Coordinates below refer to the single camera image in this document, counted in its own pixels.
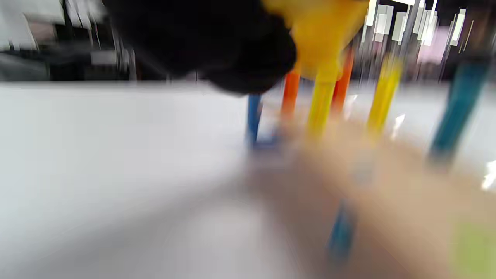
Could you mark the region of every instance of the colored straw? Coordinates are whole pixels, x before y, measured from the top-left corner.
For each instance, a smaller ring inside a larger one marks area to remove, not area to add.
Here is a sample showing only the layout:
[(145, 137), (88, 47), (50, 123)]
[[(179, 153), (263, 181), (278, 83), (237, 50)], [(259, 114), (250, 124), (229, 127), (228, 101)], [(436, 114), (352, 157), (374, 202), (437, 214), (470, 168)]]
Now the colored straw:
[(346, 52), (346, 58), (343, 66), (343, 75), (341, 79), (336, 82), (334, 87), (334, 95), (332, 96), (331, 112), (336, 114), (341, 114), (344, 107), (344, 101), (346, 99), (346, 92), (348, 91), (348, 85), (350, 84), (351, 72), (353, 70), (353, 49), (350, 48)]
[(451, 159), (489, 72), (489, 59), (463, 62), (449, 91), (446, 111), (434, 137), (431, 155)]
[(334, 226), (327, 241), (327, 249), (337, 264), (348, 259), (356, 233), (357, 217), (346, 200), (341, 200)]
[(401, 61), (394, 57), (387, 57), (382, 63), (367, 123), (369, 131), (374, 134), (380, 134), (384, 129), (389, 107), (401, 79), (402, 68)]
[(248, 96), (248, 139), (255, 146), (260, 124), (262, 95)]
[(299, 86), (300, 86), (299, 74), (292, 71), (291, 73), (286, 75), (284, 96), (282, 99), (282, 107), (281, 107), (281, 115), (283, 119), (290, 119), (293, 117)]
[(321, 136), (331, 109), (332, 95), (336, 85), (337, 69), (319, 71), (315, 80), (313, 99), (308, 118), (308, 130), (313, 136)]

